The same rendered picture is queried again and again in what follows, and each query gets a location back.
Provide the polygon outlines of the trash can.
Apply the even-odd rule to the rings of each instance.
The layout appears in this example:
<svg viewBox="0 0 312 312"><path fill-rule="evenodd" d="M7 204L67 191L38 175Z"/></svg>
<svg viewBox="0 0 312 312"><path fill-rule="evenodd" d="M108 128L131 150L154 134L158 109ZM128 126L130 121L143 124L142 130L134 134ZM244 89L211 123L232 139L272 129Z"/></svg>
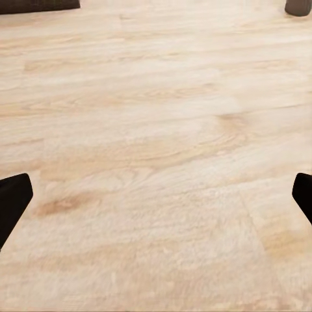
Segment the trash can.
<svg viewBox="0 0 312 312"><path fill-rule="evenodd" d="M307 16L312 12L312 0L286 0L284 10L294 16Z"/></svg>

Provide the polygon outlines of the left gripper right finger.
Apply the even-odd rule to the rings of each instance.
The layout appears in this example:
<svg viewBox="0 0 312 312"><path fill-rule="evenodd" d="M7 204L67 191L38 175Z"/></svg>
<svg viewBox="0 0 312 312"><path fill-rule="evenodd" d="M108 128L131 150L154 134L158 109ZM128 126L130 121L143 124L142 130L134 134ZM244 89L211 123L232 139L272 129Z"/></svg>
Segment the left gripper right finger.
<svg viewBox="0 0 312 312"><path fill-rule="evenodd" d="M312 175L297 174L292 196L312 224Z"/></svg>

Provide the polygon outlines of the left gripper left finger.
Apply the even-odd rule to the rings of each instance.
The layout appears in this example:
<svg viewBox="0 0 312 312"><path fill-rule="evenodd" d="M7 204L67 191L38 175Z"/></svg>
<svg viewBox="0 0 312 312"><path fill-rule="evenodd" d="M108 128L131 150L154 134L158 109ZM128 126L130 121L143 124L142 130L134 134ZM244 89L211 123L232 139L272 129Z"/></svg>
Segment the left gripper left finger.
<svg viewBox="0 0 312 312"><path fill-rule="evenodd" d="M33 198L27 173L0 180L0 249Z"/></svg>

